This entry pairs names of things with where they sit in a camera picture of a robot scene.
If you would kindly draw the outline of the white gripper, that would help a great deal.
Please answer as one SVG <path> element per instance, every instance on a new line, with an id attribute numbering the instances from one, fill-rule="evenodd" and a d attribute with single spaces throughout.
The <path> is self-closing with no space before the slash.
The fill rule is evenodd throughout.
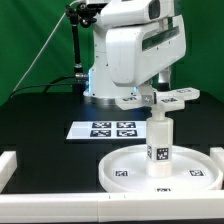
<path id="1" fill-rule="evenodd" d="M 185 52 L 185 29 L 181 15 L 173 17 L 171 26 L 164 31 L 158 22 L 153 22 L 112 28 L 106 34 L 106 53 L 112 81 L 117 86 L 140 85 L 138 91 L 146 107 L 155 104 L 156 93 L 150 84 L 144 82 L 160 72 L 157 89 L 169 91 L 170 65 L 181 59 Z"/>

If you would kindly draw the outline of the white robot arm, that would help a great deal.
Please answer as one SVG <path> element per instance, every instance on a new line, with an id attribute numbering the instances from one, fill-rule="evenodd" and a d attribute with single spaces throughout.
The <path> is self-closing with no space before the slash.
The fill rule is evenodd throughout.
<path id="1" fill-rule="evenodd" d="M 175 0 L 84 0 L 93 24 L 90 95 L 126 108 L 150 106 L 150 83 L 186 52 L 183 17 Z"/>

